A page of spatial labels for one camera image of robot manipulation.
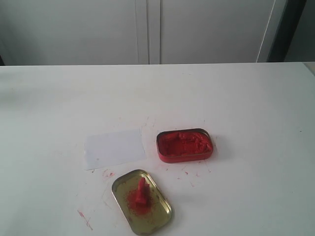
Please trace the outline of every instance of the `white paper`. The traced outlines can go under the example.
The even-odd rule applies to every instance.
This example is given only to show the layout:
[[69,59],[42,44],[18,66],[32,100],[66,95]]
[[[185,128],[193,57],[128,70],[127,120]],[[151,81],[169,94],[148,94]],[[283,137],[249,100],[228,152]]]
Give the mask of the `white paper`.
[[145,159],[139,129],[89,136],[85,143],[86,170]]

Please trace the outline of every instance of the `tin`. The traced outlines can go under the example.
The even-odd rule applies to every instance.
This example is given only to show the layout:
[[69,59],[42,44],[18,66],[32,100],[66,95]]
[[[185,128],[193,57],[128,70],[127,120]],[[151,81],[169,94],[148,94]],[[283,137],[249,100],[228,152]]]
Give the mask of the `tin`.
[[[150,188],[149,204],[145,208],[137,208],[132,200],[141,178],[145,178]],[[172,217],[168,200],[144,170],[134,170],[116,179],[112,192],[132,231],[137,235],[154,233]]]
[[[207,151],[206,152],[199,152],[198,150],[195,151],[194,154],[166,154],[165,150],[163,150],[162,145],[175,145],[175,143],[167,141],[162,142],[162,137],[165,135],[171,136],[170,134],[178,135],[178,134],[187,134],[187,133],[194,133],[194,134],[202,134],[202,137],[204,138],[203,142],[207,145]],[[157,152],[160,159],[167,163],[176,163],[176,162],[185,162],[185,161],[197,161],[197,160],[204,160],[209,158],[213,153],[213,145],[211,142],[211,138],[209,133],[200,128],[196,129],[184,129],[184,130],[172,130],[172,131],[164,131],[157,135]]]

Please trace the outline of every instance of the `white table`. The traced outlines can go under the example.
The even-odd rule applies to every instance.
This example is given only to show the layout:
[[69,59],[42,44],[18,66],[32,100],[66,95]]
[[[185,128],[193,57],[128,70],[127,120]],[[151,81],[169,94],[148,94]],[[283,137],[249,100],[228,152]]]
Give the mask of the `white table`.
[[[213,157],[161,162],[157,134],[193,127]],[[87,136],[135,128],[146,160],[83,170]],[[0,133],[1,236],[133,235],[111,185],[138,168],[174,209],[157,236],[315,235],[315,77],[302,63],[1,67]]]

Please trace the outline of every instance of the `white wall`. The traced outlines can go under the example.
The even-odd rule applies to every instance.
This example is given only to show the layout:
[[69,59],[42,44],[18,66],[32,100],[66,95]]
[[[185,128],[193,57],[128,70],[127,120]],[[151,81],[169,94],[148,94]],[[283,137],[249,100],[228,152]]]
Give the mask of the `white wall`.
[[315,1],[305,4],[285,61],[315,61]]
[[7,65],[138,64],[135,9],[134,0],[1,0],[0,54]]
[[256,62],[269,19],[269,47],[285,0],[161,0],[161,62]]

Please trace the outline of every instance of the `red powder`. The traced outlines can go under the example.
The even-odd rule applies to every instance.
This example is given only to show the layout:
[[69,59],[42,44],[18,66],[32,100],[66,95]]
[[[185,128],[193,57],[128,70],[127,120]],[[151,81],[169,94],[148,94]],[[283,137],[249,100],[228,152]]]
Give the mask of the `red powder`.
[[184,156],[212,150],[209,137],[200,132],[174,132],[158,139],[159,151],[164,156]]
[[128,208],[136,215],[145,215],[151,211],[150,186],[145,182],[145,178],[140,179],[137,189],[128,193],[127,202]]

